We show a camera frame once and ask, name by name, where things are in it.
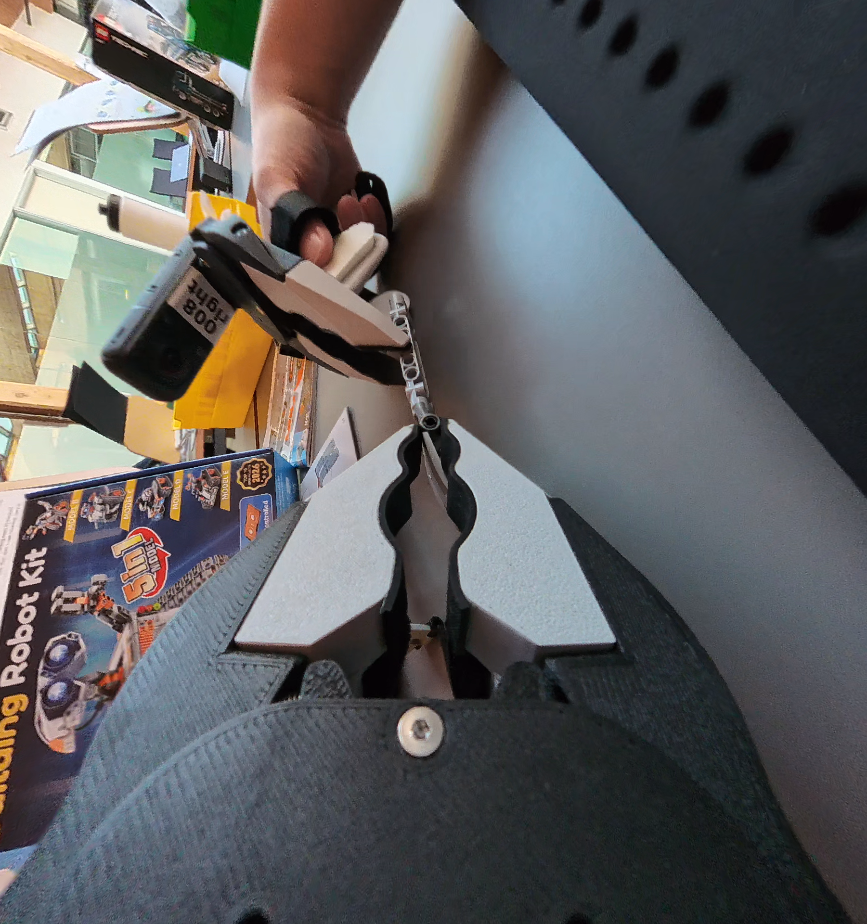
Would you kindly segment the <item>open instruction booklet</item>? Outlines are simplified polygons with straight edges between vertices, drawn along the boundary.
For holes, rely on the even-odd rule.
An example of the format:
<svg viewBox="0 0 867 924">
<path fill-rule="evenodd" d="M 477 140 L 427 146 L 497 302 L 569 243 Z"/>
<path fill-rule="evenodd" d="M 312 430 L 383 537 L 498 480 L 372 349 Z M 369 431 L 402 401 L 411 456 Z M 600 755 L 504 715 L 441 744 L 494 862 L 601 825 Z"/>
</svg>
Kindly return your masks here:
<svg viewBox="0 0 867 924">
<path fill-rule="evenodd" d="M 313 463 L 299 481 L 299 499 L 307 502 L 360 458 L 353 411 L 345 407 Z"/>
</svg>

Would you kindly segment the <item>yellow plastic bin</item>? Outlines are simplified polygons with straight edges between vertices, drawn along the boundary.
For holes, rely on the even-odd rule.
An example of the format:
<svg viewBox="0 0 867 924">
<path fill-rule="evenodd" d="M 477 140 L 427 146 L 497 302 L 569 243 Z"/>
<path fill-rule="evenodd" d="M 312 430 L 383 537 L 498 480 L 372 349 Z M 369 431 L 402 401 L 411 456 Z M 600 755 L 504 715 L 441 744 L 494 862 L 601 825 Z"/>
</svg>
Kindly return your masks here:
<svg viewBox="0 0 867 924">
<path fill-rule="evenodd" d="M 238 310 L 185 396 L 174 402 L 173 428 L 243 427 L 272 343 L 246 311 Z"/>
</svg>

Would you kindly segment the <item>person's right hand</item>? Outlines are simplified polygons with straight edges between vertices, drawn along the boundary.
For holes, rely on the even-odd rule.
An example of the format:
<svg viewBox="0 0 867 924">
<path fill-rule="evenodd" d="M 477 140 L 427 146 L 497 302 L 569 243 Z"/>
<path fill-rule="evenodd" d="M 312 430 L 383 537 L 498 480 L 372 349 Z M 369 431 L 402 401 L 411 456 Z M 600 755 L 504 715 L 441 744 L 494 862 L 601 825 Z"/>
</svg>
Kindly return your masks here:
<svg viewBox="0 0 867 924">
<path fill-rule="evenodd" d="M 334 211 L 342 229 L 370 223 L 386 234 L 379 200 L 353 192 L 360 166 L 345 123 L 293 100 L 277 99 L 254 111 L 252 129 L 253 189 L 264 232 L 270 232 L 278 199 L 300 191 Z"/>
</svg>

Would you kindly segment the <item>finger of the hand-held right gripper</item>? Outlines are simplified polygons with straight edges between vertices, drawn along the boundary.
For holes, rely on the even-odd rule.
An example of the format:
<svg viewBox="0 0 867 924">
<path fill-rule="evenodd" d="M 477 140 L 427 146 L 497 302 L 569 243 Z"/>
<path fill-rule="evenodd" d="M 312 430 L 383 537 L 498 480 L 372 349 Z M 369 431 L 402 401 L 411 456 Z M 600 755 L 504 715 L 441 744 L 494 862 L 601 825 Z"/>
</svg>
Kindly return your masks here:
<svg viewBox="0 0 867 924">
<path fill-rule="evenodd" d="M 354 346 L 341 336 L 317 328 L 302 332 L 278 329 L 282 352 L 310 359 L 331 372 L 385 386 L 404 384 L 406 346 Z"/>
<path fill-rule="evenodd" d="M 300 260 L 282 280 L 283 324 L 333 356 L 404 351 L 404 331 L 329 273 Z"/>
</svg>

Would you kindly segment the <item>grey toy panel with holes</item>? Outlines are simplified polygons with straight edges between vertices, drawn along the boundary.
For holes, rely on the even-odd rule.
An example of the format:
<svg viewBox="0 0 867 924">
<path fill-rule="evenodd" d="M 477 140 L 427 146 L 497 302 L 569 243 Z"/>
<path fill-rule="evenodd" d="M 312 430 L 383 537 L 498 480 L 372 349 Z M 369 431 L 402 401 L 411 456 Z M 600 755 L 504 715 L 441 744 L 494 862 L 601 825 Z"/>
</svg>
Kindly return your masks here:
<svg viewBox="0 0 867 924">
<path fill-rule="evenodd" d="M 439 426 L 440 419 L 429 395 L 427 377 L 416 343 L 409 299 L 406 294 L 397 290 L 386 292 L 384 296 L 388 301 L 387 310 L 391 320 L 407 336 L 407 346 L 399 362 L 409 406 L 417 425 L 430 432 Z"/>
</svg>

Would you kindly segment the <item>cardboard box with black flap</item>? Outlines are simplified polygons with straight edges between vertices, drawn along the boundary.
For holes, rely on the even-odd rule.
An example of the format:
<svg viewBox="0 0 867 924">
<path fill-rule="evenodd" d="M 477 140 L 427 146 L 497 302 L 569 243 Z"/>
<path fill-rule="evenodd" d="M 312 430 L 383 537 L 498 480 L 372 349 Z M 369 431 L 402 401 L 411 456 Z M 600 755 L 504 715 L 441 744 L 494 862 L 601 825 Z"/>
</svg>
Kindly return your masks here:
<svg viewBox="0 0 867 924">
<path fill-rule="evenodd" d="M 72 367 L 63 415 L 142 458 L 181 460 L 173 411 L 142 396 L 127 396 L 89 364 Z"/>
</svg>

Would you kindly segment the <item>black toy set box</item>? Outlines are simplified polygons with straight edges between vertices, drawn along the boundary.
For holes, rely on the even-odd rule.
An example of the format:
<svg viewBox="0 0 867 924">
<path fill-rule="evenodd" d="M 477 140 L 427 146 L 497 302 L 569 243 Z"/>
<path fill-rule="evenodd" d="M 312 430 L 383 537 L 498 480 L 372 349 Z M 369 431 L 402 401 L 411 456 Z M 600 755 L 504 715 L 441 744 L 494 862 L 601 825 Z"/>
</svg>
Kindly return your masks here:
<svg viewBox="0 0 867 924">
<path fill-rule="evenodd" d="M 221 62 L 185 40 L 149 6 L 96 2 L 91 11 L 91 56 L 97 68 L 203 124 L 230 131 L 234 95 Z"/>
</svg>

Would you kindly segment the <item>grey curved toy panel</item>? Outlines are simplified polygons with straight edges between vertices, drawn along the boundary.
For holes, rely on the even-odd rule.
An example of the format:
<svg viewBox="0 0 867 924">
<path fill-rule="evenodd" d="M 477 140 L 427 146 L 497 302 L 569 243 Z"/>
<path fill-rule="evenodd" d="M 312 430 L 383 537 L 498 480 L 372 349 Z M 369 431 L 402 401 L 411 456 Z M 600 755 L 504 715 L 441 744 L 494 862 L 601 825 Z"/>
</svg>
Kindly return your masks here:
<svg viewBox="0 0 867 924">
<path fill-rule="evenodd" d="M 423 459 L 427 478 L 444 509 L 448 507 L 448 479 L 440 459 L 440 417 L 427 399 L 414 410 L 416 423 L 423 437 Z"/>
</svg>

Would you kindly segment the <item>blue robot kit box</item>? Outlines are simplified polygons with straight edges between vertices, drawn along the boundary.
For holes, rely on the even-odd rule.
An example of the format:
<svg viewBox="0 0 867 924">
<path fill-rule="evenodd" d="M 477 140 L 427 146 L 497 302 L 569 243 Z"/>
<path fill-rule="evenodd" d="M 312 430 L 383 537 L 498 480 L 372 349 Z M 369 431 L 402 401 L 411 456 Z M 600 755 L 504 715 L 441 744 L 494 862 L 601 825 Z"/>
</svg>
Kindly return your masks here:
<svg viewBox="0 0 867 924">
<path fill-rule="evenodd" d="M 0 622 L 0 853 L 39 840 L 150 645 L 298 498 L 271 449 L 27 498 Z"/>
</svg>

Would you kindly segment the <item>grey desk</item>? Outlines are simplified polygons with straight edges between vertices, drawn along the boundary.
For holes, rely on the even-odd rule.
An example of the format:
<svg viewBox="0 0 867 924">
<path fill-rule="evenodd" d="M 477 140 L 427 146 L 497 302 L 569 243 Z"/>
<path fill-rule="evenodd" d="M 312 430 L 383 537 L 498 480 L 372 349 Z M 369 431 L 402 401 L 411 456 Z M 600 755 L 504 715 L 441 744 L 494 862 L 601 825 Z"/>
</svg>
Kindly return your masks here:
<svg viewBox="0 0 867 924">
<path fill-rule="evenodd" d="M 437 406 L 675 607 L 867 922 L 867 501 L 453 2 L 404 2 L 350 130 Z"/>
</svg>

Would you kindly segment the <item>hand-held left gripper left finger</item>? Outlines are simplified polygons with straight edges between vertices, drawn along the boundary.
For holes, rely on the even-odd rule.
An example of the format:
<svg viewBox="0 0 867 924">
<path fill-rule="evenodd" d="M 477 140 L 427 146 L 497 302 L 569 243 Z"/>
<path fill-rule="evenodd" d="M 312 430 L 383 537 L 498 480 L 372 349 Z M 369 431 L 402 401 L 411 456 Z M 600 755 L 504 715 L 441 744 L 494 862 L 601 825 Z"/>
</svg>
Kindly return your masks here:
<svg viewBox="0 0 867 924">
<path fill-rule="evenodd" d="M 394 538 L 412 515 L 416 428 L 405 426 L 304 507 L 234 644 L 331 660 L 365 697 L 394 697 L 410 639 Z"/>
</svg>

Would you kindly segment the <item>black perforated chair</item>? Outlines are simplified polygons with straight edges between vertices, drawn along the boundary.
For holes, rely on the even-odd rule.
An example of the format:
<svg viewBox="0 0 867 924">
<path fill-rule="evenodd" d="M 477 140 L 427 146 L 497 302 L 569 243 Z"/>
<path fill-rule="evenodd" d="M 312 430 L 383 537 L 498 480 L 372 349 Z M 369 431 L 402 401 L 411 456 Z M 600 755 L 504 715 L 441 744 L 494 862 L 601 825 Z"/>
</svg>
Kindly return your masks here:
<svg viewBox="0 0 867 924">
<path fill-rule="evenodd" d="M 457 6 L 867 499 L 867 1 Z"/>
</svg>

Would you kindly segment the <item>white water bottle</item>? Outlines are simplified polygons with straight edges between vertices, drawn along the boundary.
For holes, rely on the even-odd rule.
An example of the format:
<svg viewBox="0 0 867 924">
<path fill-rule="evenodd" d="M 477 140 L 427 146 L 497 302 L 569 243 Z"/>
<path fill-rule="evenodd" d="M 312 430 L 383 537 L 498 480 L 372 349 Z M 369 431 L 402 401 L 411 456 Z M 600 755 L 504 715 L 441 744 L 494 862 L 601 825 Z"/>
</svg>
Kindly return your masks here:
<svg viewBox="0 0 867 924">
<path fill-rule="evenodd" d="M 188 232 L 185 214 L 112 194 L 98 205 L 110 230 L 160 248 L 173 248 Z"/>
</svg>

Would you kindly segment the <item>green plastic bin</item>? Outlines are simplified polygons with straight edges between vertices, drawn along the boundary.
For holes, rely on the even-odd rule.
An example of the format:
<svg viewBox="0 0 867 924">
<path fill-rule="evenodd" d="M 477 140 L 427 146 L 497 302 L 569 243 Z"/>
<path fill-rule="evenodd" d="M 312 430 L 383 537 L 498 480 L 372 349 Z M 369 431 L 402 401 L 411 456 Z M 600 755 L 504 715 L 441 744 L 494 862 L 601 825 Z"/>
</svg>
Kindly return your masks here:
<svg viewBox="0 0 867 924">
<path fill-rule="evenodd" d="M 187 1 L 185 40 L 222 60 L 250 69 L 260 1 Z"/>
</svg>

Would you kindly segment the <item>curled white paper sheet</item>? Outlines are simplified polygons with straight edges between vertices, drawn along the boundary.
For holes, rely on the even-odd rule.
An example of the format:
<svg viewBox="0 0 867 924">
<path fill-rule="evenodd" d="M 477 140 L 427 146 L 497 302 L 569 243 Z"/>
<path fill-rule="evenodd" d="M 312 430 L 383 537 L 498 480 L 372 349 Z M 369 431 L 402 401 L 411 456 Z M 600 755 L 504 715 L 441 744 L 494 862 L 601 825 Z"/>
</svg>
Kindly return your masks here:
<svg viewBox="0 0 867 924">
<path fill-rule="evenodd" d="M 174 128 L 185 122 L 180 110 L 113 77 L 72 89 L 35 110 L 13 155 L 36 158 L 58 136 L 75 128 L 100 135 Z"/>
</svg>

